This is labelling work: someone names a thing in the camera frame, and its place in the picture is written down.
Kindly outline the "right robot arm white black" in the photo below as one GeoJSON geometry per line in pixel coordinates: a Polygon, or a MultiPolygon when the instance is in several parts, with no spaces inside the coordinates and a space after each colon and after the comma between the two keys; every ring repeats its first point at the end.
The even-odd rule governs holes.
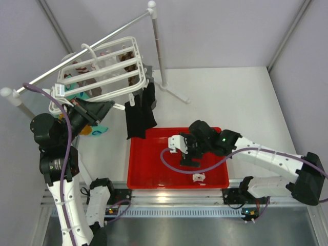
{"type": "Polygon", "coordinates": [[[245,203],[268,196],[291,196],[310,206],[320,199],[327,177],[319,156],[308,152],[305,156],[278,152],[257,144],[240,133],[210,127],[197,120],[188,133],[172,137],[171,146],[182,152],[181,165],[199,167],[206,153],[219,157],[239,158],[275,173],[274,177],[247,176],[239,185],[239,197],[245,203]]]}

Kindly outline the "grey sock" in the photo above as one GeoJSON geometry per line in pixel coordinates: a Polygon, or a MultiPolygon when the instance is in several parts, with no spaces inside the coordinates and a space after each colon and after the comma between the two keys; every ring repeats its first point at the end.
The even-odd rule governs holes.
{"type": "Polygon", "coordinates": [[[149,95],[149,103],[151,105],[151,109],[154,110],[157,106],[157,100],[155,97],[155,84],[154,84],[154,77],[152,76],[153,74],[153,67],[150,65],[143,64],[145,71],[145,76],[146,79],[149,81],[149,84],[147,88],[150,90],[150,95],[149,95]]]}

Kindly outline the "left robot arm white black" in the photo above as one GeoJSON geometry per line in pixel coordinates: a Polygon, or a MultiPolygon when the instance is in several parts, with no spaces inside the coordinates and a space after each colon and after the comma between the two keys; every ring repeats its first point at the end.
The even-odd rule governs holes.
{"type": "Polygon", "coordinates": [[[39,169],[55,202],[63,245],[106,245],[105,210],[116,192],[108,178],[89,183],[89,201],[85,209],[79,186],[78,150],[72,141],[86,126],[98,125],[114,101],[72,100],[59,119],[49,113],[35,116],[30,123],[34,141],[39,145],[39,169]]]}

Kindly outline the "white plastic sock hanger frame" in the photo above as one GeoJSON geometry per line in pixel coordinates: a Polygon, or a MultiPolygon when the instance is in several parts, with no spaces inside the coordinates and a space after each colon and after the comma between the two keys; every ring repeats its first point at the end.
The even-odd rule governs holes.
{"type": "Polygon", "coordinates": [[[87,95],[85,100],[91,102],[109,101],[120,96],[124,96],[129,101],[128,95],[130,93],[133,93],[135,96],[148,84],[141,58],[142,55],[136,38],[132,36],[107,42],[101,48],[96,49],[92,53],[87,53],[59,71],[55,83],[65,85],[65,97],[55,97],[54,85],[44,91],[62,104],[68,104],[73,97],[81,96],[82,94],[87,95]],[[100,54],[104,53],[108,48],[112,52],[101,56],[100,54]],[[130,51],[134,53],[134,58],[119,61],[119,55],[130,51]],[[110,57],[116,57],[117,64],[105,68],[98,66],[101,60],[110,57]],[[132,64],[137,65],[137,70],[127,73],[124,67],[132,64]],[[103,79],[103,75],[115,70],[120,70],[122,74],[109,79],[103,79]],[[128,78],[135,75],[138,75],[138,82],[133,86],[129,86],[128,78]]]}

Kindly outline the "white clothes peg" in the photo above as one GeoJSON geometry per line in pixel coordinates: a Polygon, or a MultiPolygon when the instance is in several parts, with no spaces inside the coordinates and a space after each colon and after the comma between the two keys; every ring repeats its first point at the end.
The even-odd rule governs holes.
{"type": "Polygon", "coordinates": [[[130,104],[130,106],[131,107],[135,106],[135,97],[134,97],[133,93],[130,93],[128,95],[128,98],[129,98],[129,104],[130,104]]]}

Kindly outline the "black sock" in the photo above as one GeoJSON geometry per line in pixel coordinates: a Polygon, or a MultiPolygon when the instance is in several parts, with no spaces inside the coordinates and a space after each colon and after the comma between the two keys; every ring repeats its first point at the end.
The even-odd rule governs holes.
{"type": "Polygon", "coordinates": [[[133,137],[145,139],[146,128],[143,117],[140,96],[134,97],[135,105],[131,106],[129,102],[125,103],[126,125],[127,125],[127,139],[133,137]]]}
{"type": "Polygon", "coordinates": [[[157,126],[152,109],[152,106],[155,106],[156,103],[154,83],[149,83],[143,90],[141,102],[142,115],[146,130],[157,126]]]}

